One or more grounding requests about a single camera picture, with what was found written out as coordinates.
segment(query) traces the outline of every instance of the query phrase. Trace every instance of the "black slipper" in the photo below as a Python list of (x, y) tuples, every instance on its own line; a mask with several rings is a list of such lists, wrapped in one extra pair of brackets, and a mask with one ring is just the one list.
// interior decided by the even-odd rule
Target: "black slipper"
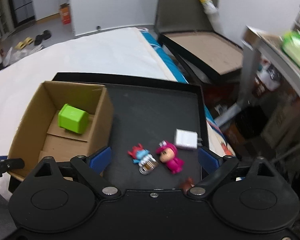
[(47, 40), (47, 39), (51, 38), (51, 32), (48, 31), (48, 30), (43, 31), (42, 37), (43, 37), (44, 40)]
[(41, 44), (42, 38), (43, 38), (42, 35), (37, 35), (35, 40), (34, 40), (34, 45), (38, 46), (39, 44)]

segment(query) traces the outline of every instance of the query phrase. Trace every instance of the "green object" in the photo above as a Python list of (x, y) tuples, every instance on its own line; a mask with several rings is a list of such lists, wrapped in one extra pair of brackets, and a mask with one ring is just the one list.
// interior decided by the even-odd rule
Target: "green object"
[(300, 68), (300, 33), (299, 32), (289, 32), (283, 36), (282, 50)]
[(65, 104), (58, 113), (58, 125), (75, 133), (84, 133), (88, 125), (89, 114), (86, 111)]

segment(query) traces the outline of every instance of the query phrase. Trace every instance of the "figurine face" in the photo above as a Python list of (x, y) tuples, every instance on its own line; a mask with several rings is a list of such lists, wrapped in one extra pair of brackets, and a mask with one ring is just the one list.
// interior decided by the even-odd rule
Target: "figurine face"
[(166, 163), (174, 158), (174, 152), (167, 148), (160, 153), (160, 161)]
[(142, 159), (144, 156), (146, 156), (148, 153), (149, 153), (148, 150), (137, 151), (136, 158), (137, 158), (138, 160), (141, 160), (141, 159)]

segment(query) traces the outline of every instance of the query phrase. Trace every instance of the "yellow slipper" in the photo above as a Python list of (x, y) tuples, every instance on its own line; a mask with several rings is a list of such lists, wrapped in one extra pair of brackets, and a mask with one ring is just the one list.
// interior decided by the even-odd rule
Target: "yellow slipper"
[(28, 38), (26, 38), (23, 42), (24, 42), (26, 45), (29, 45), (29, 44), (31, 44), (33, 41), (34, 41), (33, 38), (28, 37)]
[(15, 46), (15, 49), (23, 49), (26, 46), (24, 41), (20, 41), (17, 46)]

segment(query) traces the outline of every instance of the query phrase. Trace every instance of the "wooden baseboard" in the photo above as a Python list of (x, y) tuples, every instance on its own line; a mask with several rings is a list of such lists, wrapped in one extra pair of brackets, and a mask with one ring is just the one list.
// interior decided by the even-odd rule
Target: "wooden baseboard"
[(48, 22), (50, 20), (53, 20), (53, 19), (57, 19), (60, 17), (60, 14), (59, 13), (56, 13), (56, 14), (53, 14), (53, 15), (50, 15), (48, 17), (45, 17), (45, 18), (42, 18), (40, 20), (37, 20), (36, 23), (37, 24), (40, 24), (40, 23), (45, 23), (45, 22)]

